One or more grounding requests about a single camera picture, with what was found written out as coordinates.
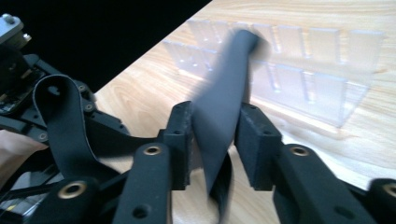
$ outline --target black background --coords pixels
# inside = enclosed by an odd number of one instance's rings
[[[209,0],[0,0],[33,39],[22,49],[98,91]]]

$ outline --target wood grain surface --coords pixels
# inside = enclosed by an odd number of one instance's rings
[[[366,189],[379,177],[396,179],[396,2],[395,1],[236,1],[215,0],[198,20],[243,21],[341,30],[342,57],[349,30],[385,33],[371,89],[342,128],[301,117],[276,105],[252,99],[282,132],[285,143],[314,149],[338,178]],[[194,44],[182,24],[167,39]],[[202,80],[178,70],[159,43],[96,93],[99,108],[120,118],[134,136],[156,136],[165,128],[173,105],[189,100]],[[277,223],[271,192],[254,191],[233,147],[234,189],[227,223]],[[120,171],[130,158],[111,163]],[[201,170],[191,174],[186,191],[173,192],[174,223],[214,223],[216,207],[205,197]]]

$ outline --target black plastic part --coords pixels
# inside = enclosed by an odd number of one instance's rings
[[[190,184],[191,140],[191,102],[184,102],[172,108],[163,132],[163,142],[171,150],[172,190],[183,190]]]
[[[78,86],[78,90],[81,93],[82,98],[87,99],[90,102],[95,102],[95,96],[93,95],[91,89],[87,84],[82,81],[74,80]]]
[[[26,132],[26,136],[33,138],[35,141],[40,142],[42,144],[48,144],[48,134],[47,131],[38,128],[36,126],[31,126],[31,128]]]
[[[125,172],[101,184],[97,198],[102,206],[94,223],[111,223],[128,175],[129,172]]]
[[[24,59],[29,64],[37,67],[39,70],[46,72],[47,75],[59,75],[61,72],[49,65],[48,63],[42,61],[37,55],[35,54],[28,54],[24,56]]]
[[[21,85],[27,70],[29,65],[18,50],[0,45],[0,96]]]
[[[26,189],[14,189],[0,194],[0,199],[13,200],[48,193],[56,184],[34,186]]]
[[[274,203],[281,223],[375,223],[310,148],[285,145],[276,161]]]
[[[170,160],[164,144],[151,143],[136,151],[112,223],[172,223]]]
[[[282,135],[255,105],[242,104],[235,146],[255,190],[272,190],[274,158],[283,146]]]
[[[95,110],[90,114],[90,119],[107,126],[110,129],[117,130],[120,133],[128,134],[128,129],[122,124],[120,119],[110,116],[99,110]]]
[[[0,116],[0,129],[9,130],[14,133],[23,133],[28,128],[28,124],[8,117]]]
[[[77,177],[61,181],[37,207],[29,224],[93,223],[94,201],[99,185],[94,178]]]
[[[396,180],[373,180],[365,198],[363,204],[378,223],[396,223]]]
[[[0,209],[0,223],[1,224],[22,224],[24,223],[24,216],[7,210]]]
[[[33,104],[23,110],[20,116],[20,120],[27,121],[40,127],[46,127],[46,124],[44,123],[43,119],[38,115],[38,112]]]

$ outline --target clear acrylic stand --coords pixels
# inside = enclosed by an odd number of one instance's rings
[[[297,26],[187,21],[198,47],[163,41],[180,69],[203,77],[214,69],[228,33],[246,29],[271,45],[270,57],[252,63],[252,96],[341,127],[369,90],[384,34],[350,31],[345,61],[339,30],[309,28],[307,46]]]

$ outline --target black fabric strip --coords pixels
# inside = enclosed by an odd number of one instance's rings
[[[47,124],[50,149],[65,178],[92,176],[103,182],[119,174],[93,155],[86,137],[81,96],[70,77],[41,79],[35,87],[34,103]]]
[[[227,149],[248,97],[248,59],[259,38],[245,30],[236,32],[222,52],[209,87],[193,102],[192,128],[202,155],[206,190],[218,203],[219,222],[226,217],[233,168]]]
[[[99,158],[132,157],[139,147],[156,140],[120,133],[92,119],[85,124],[93,154]]]

